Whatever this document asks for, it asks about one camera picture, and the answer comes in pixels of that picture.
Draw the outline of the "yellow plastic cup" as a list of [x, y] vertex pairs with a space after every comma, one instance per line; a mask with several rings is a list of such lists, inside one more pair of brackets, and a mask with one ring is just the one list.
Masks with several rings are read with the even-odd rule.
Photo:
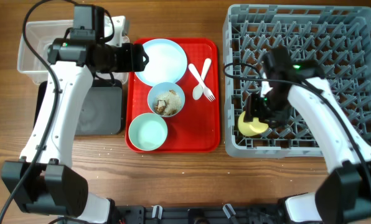
[[244, 136], [256, 136], [259, 134], [264, 133], [268, 128], [268, 124], [260, 122], [260, 120], [256, 117], [252, 119], [252, 121], [244, 121], [245, 112], [243, 111], [238, 118], [238, 130]]

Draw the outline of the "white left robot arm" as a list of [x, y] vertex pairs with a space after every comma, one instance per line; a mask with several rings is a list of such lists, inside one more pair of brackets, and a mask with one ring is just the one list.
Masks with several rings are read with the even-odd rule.
[[1, 178], [10, 191], [0, 223], [11, 202], [24, 213], [57, 215], [84, 223], [110, 223], [114, 201], [88, 189], [72, 170], [78, 119], [94, 73], [140, 72], [148, 63], [141, 44], [115, 47], [89, 40], [57, 39], [46, 62], [50, 73], [32, 136], [18, 161], [3, 164]]

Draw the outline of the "rice and food scraps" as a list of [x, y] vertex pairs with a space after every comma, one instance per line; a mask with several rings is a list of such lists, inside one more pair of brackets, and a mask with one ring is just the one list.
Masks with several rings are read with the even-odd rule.
[[156, 97], [154, 110], [161, 116], [172, 116], [176, 114], [182, 107], [180, 96], [174, 90], [169, 90], [161, 93]]

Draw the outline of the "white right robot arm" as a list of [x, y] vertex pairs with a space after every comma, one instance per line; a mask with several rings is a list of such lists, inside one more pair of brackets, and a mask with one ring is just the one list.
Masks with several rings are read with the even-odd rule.
[[347, 119], [322, 68], [313, 60], [294, 62], [275, 48], [262, 57], [265, 81], [247, 98], [239, 119], [245, 136], [286, 124], [295, 109], [324, 156], [328, 177], [313, 193], [288, 197], [291, 223], [349, 223], [371, 219], [371, 146]]

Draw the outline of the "blue bowl with rice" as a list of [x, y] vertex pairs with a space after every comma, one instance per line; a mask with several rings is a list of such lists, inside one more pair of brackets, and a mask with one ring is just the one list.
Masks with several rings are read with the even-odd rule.
[[170, 82], [159, 83], [148, 93], [149, 109], [164, 118], [178, 114], [185, 105], [185, 94], [182, 88]]

